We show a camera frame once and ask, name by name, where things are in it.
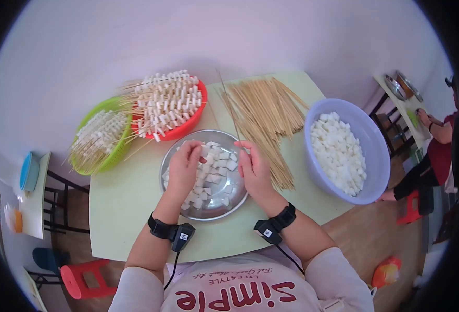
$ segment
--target black cable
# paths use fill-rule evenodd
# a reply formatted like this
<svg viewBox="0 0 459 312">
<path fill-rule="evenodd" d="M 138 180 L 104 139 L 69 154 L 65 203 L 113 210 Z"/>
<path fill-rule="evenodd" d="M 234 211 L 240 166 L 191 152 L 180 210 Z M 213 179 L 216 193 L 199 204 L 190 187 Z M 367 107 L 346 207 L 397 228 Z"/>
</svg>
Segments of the black cable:
<svg viewBox="0 0 459 312">
<path fill-rule="evenodd" d="M 176 254 L 176 260 L 174 260 L 174 268 L 172 269 L 172 275 L 170 276 L 170 280 L 167 282 L 167 284 L 164 287 L 164 290 L 167 289 L 167 286 L 169 286 L 170 282 L 172 282 L 172 279 L 174 278 L 174 274 L 176 273 L 176 266 L 177 266 L 177 259 L 179 258 L 179 252 Z"/>
<path fill-rule="evenodd" d="M 289 259 L 295 264 L 295 266 L 299 269 L 299 271 L 301 271 L 301 273 L 302 273 L 303 275 L 305 275 L 305 274 L 304 274 L 304 271 L 302 270 L 302 268 L 297 264 L 297 262 L 295 262 L 294 259 L 292 259 L 291 256 L 289 256 L 285 251 L 283 251 L 283 249 L 280 248 L 280 246 L 278 246 L 278 245 L 275 245 L 275 246 L 276 246 L 276 248 L 278 248 L 284 255 L 286 255 L 287 258 L 289 258 Z"/>
</svg>

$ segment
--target hand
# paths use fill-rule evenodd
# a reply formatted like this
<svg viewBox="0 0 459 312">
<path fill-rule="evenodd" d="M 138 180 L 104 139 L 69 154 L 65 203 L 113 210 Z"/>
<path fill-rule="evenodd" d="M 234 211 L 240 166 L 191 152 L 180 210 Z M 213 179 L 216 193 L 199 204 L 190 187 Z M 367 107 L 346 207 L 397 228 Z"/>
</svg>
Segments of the hand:
<svg viewBox="0 0 459 312">
<path fill-rule="evenodd" d="M 289 203 L 271 184 L 269 161 L 261 155 L 257 145 L 252 142 L 241 141 L 234 144 L 245 147 L 251 152 L 249 155 L 243 148 L 240 150 L 238 172 L 244 178 L 245 189 L 268 217 L 278 215 Z"/>
<path fill-rule="evenodd" d="M 427 113 L 425 112 L 425 110 L 420 108 L 418 110 L 418 116 L 420 118 L 420 121 L 424 124 L 424 126 L 428 128 L 429 125 L 431 124 L 431 121 L 429 120 L 429 116 L 427 116 Z"/>
<path fill-rule="evenodd" d="M 165 192 L 180 200 L 180 203 L 184 202 L 195 185 L 201 144 L 200 141 L 186 141 L 170 159 L 169 184 Z"/>
</svg>

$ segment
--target plastic bag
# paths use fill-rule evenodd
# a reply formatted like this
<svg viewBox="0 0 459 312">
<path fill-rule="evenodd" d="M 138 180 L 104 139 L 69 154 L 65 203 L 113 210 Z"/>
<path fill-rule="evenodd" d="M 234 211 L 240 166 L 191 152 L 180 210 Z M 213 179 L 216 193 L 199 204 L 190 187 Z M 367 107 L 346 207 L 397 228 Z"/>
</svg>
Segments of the plastic bag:
<svg viewBox="0 0 459 312">
<path fill-rule="evenodd" d="M 6 218 L 6 223 L 11 231 L 14 233 L 21 233 L 23 231 L 21 212 L 18 209 L 6 204 L 4 206 L 4 217 Z"/>
<path fill-rule="evenodd" d="M 379 289 L 382 286 L 394 283 L 399 278 L 401 264 L 401 259 L 393 256 L 384 260 L 373 273 L 372 286 Z"/>
</svg>

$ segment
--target wooden skewer bundle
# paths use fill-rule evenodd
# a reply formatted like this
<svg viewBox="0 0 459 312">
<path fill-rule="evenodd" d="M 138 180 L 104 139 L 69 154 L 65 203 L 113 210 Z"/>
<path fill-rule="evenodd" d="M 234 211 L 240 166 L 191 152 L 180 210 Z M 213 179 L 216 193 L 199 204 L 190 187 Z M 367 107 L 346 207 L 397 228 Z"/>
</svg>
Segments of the wooden skewer bundle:
<svg viewBox="0 0 459 312">
<path fill-rule="evenodd" d="M 308 106 L 280 81 L 272 78 L 225 84 L 230 94 L 221 89 L 226 109 L 233 109 L 237 131 L 255 142 L 270 160 L 271 181 L 275 188 L 293 190 L 294 178 L 280 153 L 283 136 L 304 128 L 304 114 L 290 98 L 305 109 Z"/>
</svg>

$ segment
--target white t-shirt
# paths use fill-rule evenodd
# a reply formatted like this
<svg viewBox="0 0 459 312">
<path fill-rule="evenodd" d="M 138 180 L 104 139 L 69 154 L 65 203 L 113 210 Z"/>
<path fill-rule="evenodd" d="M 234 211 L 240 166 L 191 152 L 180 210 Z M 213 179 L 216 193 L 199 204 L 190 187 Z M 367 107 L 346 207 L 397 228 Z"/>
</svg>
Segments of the white t-shirt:
<svg viewBox="0 0 459 312">
<path fill-rule="evenodd" d="M 370 290 L 337 247 L 318 254 L 305 279 L 273 260 L 208 263 L 165 292 L 150 271 L 128 267 L 109 311 L 374 311 Z"/>
</svg>

